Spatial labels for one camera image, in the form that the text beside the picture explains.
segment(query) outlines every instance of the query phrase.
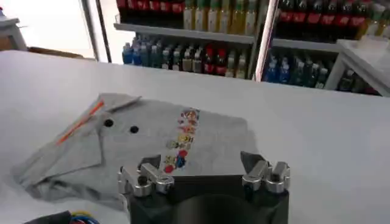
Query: black machine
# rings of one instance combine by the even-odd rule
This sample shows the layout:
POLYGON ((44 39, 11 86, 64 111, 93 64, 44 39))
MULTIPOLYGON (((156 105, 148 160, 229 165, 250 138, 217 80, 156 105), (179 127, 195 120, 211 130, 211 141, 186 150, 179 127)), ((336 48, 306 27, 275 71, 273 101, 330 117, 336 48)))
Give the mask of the black machine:
POLYGON ((247 174, 172 177, 151 163, 122 167, 119 192, 131 224, 287 224, 290 168, 241 152, 247 174))

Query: gray polo shirt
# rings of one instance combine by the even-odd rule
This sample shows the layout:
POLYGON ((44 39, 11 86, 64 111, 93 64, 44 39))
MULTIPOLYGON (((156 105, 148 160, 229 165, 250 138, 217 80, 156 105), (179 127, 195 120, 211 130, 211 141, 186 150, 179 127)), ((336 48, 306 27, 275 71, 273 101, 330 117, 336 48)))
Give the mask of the gray polo shirt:
POLYGON ((116 174, 161 158, 171 175, 244 174, 240 151, 257 153, 244 119, 125 94, 101 94, 73 124, 12 170, 33 197, 80 197, 120 208, 116 174), (104 106, 61 139, 97 103, 104 106))

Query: white table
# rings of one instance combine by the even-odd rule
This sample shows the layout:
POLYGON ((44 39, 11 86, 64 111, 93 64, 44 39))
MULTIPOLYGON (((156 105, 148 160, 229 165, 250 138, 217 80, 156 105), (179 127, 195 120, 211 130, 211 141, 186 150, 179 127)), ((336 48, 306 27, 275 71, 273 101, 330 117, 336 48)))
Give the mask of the white table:
POLYGON ((18 18, 0 16, 0 37, 9 37, 16 50, 26 51, 27 46, 17 23, 19 23, 18 18))
POLYGON ((390 97, 390 52, 378 57, 375 50, 356 48, 357 41, 338 40, 339 55, 325 89, 336 89, 346 70, 354 70, 382 96, 390 97))
POLYGON ((11 184, 9 169, 50 141, 101 92, 141 95, 244 117, 260 153, 291 166, 289 223, 388 223, 390 99, 60 58, 0 53, 0 217, 21 223, 65 209, 101 223, 124 213, 85 200, 54 205, 11 184))

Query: shelf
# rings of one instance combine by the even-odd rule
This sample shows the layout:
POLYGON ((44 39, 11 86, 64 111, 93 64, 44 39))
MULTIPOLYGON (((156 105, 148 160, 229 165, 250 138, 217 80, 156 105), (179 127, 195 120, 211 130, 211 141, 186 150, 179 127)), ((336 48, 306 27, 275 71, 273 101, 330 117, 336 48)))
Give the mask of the shelf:
POLYGON ((164 28, 164 27, 141 26, 141 25, 125 24, 125 23, 114 23, 114 27, 117 30, 134 31, 139 33, 149 33, 149 34, 167 35, 167 36, 175 36, 175 37, 187 37, 187 38, 195 38, 195 39, 203 39, 203 40, 216 40, 216 41, 225 41, 225 42, 242 43, 242 44, 252 44, 255 39, 254 37, 243 36, 243 35, 212 33, 212 32, 203 32, 197 30, 184 30, 184 29, 164 28))
POLYGON ((320 42, 274 38, 272 40, 272 45, 274 47, 288 47, 288 48, 295 48, 295 49, 326 51, 326 52, 335 52, 335 53, 339 52, 339 46, 337 44, 331 44, 331 43, 320 43, 320 42))

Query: orange stripe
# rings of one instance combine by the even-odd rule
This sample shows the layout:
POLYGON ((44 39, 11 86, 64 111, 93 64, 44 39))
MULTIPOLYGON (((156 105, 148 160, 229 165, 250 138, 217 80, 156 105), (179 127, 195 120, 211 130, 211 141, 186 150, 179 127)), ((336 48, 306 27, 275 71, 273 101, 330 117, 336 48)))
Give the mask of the orange stripe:
POLYGON ((83 124, 87 123, 87 121, 92 117, 92 115, 97 112, 98 109, 100 109, 100 107, 103 107, 104 105, 104 102, 103 101, 100 101, 94 108, 92 108, 92 110, 88 113, 88 117, 82 119, 76 126, 74 126, 72 129, 70 129, 69 132, 67 132, 66 135, 64 135, 62 138, 60 138, 60 140, 58 140, 57 142, 57 145, 63 143, 65 140, 67 140, 72 134, 74 131, 76 131, 79 127, 81 127, 83 124))

